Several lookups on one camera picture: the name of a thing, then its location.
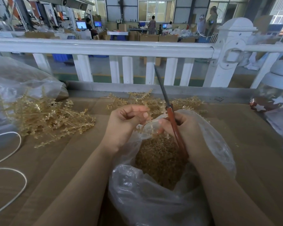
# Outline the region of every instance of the white wire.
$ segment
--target white wire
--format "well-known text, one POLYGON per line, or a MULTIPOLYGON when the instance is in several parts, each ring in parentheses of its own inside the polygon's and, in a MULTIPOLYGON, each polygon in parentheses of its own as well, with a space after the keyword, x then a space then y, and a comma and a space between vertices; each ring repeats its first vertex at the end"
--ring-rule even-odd
MULTIPOLYGON (((19 135, 19 133, 17 133, 17 132, 5 132, 5 133, 1 133, 0 136, 5 135, 5 134, 8 134, 8 133, 15 133, 15 134, 17 134, 17 135, 19 136, 19 138, 20 138, 20 142, 19 142, 19 145, 18 145, 18 147, 16 148, 16 150, 14 150, 12 153, 10 153, 10 154, 9 154, 8 156, 6 156, 5 158, 1 159, 0 162, 6 160, 8 157, 10 157, 11 155, 13 155, 13 154, 20 148, 20 146, 21 146, 21 140, 22 140, 22 139, 21 139, 21 136, 19 135)), ((13 169, 13 168, 0 167, 0 170, 15 171, 15 172, 19 173, 20 175, 22 175, 23 178, 24 178, 24 180, 25 180, 25 185, 24 185, 24 187, 22 188, 22 190, 21 190, 13 199, 11 199, 6 205, 4 205, 3 207, 0 208, 0 212, 1 212, 3 209, 5 209, 7 206, 9 206, 14 200, 17 199, 17 197, 19 197, 19 196, 23 193, 23 191, 25 190, 25 188, 26 188, 26 186, 27 186, 27 178, 26 178, 25 174, 23 174, 21 171, 18 171, 18 170, 13 169)))
POLYGON ((23 178, 25 179, 25 185, 24 187, 22 188, 22 190, 13 198, 11 199, 6 205, 4 205, 2 208, 0 208, 0 212, 5 209, 7 206, 9 206, 14 200, 17 199, 17 197, 19 197, 23 191, 25 190, 26 186, 27 186, 27 178, 25 177, 25 174, 23 174, 21 171, 18 171, 16 169, 13 169, 13 168, 5 168, 5 167, 0 167, 0 170, 9 170, 9 171, 15 171, 15 172, 18 172, 20 175, 23 176, 23 178))
POLYGON ((19 133, 17 133, 17 132, 5 132, 5 133, 1 133, 0 136, 5 135, 5 134, 8 134, 8 133, 15 133, 15 134, 17 134, 17 135, 19 136, 19 138, 20 138, 20 142, 19 142, 19 145, 18 145, 18 147, 16 148, 16 150, 14 150, 12 153, 10 153, 10 154, 9 154, 8 156, 6 156, 5 158, 1 159, 1 160, 0 160, 0 163, 1 163, 2 161, 6 160, 6 159, 7 159, 8 157, 10 157, 11 155, 13 155, 13 154, 20 148, 20 145, 21 145, 21 136, 20 136, 19 133))

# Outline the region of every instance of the scissors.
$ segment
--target scissors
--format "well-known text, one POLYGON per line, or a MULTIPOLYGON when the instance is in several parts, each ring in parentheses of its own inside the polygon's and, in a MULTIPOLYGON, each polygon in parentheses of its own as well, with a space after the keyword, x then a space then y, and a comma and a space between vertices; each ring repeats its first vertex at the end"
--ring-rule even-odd
POLYGON ((186 151, 186 146, 185 146, 184 141, 183 141, 183 139, 180 135, 180 132, 178 130, 177 122, 175 120, 173 105, 170 104, 170 101, 169 101, 168 96, 166 94, 166 90, 164 88, 164 85, 162 84, 161 77, 159 76, 155 67, 154 67, 154 70, 155 70, 155 74, 157 76, 159 85, 161 86, 162 94, 163 94, 164 100, 166 102, 166 111, 168 112, 170 123, 171 123, 172 129, 173 129, 174 136, 175 136, 175 139, 177 141, 180 153, 182 154, 183 158, 187 159, 189 157, 189 155, 188 155, 188 152, 186 151))

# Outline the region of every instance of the hand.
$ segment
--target hand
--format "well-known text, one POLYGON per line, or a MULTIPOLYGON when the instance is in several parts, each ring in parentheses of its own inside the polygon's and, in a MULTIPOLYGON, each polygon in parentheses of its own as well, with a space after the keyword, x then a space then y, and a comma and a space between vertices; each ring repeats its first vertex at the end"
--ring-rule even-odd
POLYGON ((101 146, 116 153, 132 135, 138 124, 150 120, 147 113, 150 109, 145 105, 125 105, 111 112, 106 133, 101 146))
MULTIPOLYGON (((185 142, 189 159, 193 160, 195 154, 203 153, 205 150, 209 151, 198 122, 192 116, 176 112, 174 114, 176 121, 180 124, 178 126, 178 130, 183 141, 185 142)), ((174 132, 170 121, 167 119, 161 119, 159 120, 159 123, 161 125, 161 128, 158 131, 159 133, 166 131, 174 137, 174 132)))

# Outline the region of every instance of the white star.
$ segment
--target white star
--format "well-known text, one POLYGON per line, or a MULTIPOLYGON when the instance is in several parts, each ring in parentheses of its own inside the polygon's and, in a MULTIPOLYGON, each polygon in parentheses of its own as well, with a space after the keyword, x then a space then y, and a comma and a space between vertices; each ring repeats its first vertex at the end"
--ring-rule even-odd
POLYGON ((256 106, 254 106, 254 108, 256 108, 256 110, 257 110, 258 112, 261 111, 261 110, 266 110, 263 105, 259 105, 259 104, 257 104, 256 106))
POLYGON ((275 104, 279 104, 279 103, 283 103, 283 98, 282 96, 279 96, 277 98, 272 98, 272 100, 274 101, 274 105, 275 104))

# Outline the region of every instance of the brown scissor handle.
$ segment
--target brown scissor handle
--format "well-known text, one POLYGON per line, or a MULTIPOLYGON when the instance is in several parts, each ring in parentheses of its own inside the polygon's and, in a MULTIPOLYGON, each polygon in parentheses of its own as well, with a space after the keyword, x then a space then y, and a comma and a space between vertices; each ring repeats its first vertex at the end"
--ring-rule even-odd
POLYGON ((174 136, 175 136, 175 139, 177 141, 179 150, 180 150, 183 158, 184 159, 188 159, 189 155, 188 155, 188 152, 186 151, 186 146, 185 146, 184 141, 183 141, 183 139, 182 139, 182 137, 180 135, 180 132, 178 130, 173 109, 171 107, 167 107, 166 110, 167 110, 168 116, 170 118, 171 126, 172 126, 172 129, 174 131, 174 136))

